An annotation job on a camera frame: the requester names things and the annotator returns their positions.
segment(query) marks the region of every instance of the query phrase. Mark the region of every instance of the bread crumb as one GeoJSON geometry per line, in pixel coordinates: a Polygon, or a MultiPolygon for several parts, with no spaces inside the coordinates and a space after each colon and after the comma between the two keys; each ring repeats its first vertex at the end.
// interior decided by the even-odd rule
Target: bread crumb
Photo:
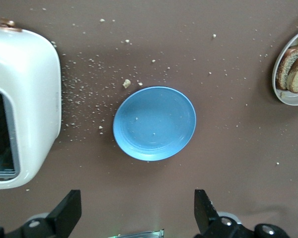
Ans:
{"type": "Polygon", "coordinates": [[[123,86],[125,88],[128,88],[131,85],[131,81],[129,79],[125,79],[125,82],[123,83],[123,86]]]}

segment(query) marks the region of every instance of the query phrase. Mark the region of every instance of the brown table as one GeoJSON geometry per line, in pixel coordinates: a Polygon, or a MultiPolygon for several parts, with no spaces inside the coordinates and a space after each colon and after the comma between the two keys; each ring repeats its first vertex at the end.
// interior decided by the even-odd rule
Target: brown table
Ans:
{"type": "Polygon", "coordinates": [[[163,228],[189,238],[199,188],[247,228],[271,223],[298,238],[298,107],[271,84],[298,32],[298,0],[1,0],[2,16],[57,45],[63,123],[37,176],[0,190],[0,226],[16,229],[80,189],[73,238],[163,228]],[[178,154],[147,163],[121,151],[112,122],[128,95],[153,85],[183,92],[197,127],[178,154]]]}

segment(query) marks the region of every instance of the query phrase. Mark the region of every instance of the plate of bread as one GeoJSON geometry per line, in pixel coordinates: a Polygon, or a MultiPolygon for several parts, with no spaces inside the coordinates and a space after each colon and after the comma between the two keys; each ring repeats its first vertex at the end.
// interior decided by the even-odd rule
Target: plate of bread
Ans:
{"type": "Polygon", "coordinates": [[[280,101],[298,106],[298,34],[285,45],[276,60],[273,88],[280,101]]]}

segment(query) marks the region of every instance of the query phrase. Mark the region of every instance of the silver bolt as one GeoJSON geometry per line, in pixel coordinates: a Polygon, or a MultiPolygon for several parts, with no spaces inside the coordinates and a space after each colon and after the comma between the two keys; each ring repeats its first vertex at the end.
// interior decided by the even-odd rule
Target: silver bolt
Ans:
{"type": "Polygon", "coordinates": [[[270,235],[275,234],[274,230],[271,227],[267,226],[267,225],[263,225],[262,229],[267,234],[270,234],[270,235]]]}
{"type": "Polygon", "coordinates": [[[33,228],[33,227],[36,227],[40,224],[39,221],[32,221],[30,224],[29,224],[29,227],[33,228]]]}
{"type": "Polygon", "coordinates": [[[226,225],[226,226],[230,226],[230,225],[232,225],[231,220],[230,220],[229,218],[226,218],[226,217],[222,217],[222,218],[221,218],[221,222],[222,222],[224,225],[226,225]]]}

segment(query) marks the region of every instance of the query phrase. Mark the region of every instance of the toaster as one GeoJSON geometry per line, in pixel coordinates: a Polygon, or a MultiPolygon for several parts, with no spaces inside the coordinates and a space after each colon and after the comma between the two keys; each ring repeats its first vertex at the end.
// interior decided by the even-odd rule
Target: toaster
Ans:
{"type": "Polygon", "coordinates": [[[61,128],[61,68],[44,37],[0,25],[0,189],[29,182],[61,128]]]}

